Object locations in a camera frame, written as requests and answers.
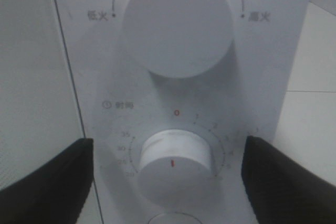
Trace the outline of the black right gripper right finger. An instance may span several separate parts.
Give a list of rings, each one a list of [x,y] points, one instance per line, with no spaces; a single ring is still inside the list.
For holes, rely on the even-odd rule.
[[[335,223],[335,186],[260,137],[246,138],[241,176],[259,223]]]

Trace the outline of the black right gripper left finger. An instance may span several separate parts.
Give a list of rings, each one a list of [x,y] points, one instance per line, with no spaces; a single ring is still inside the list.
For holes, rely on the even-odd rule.
[[[93,182],[93,139],[76,140],[1,190],[1,223],[76,223]]]

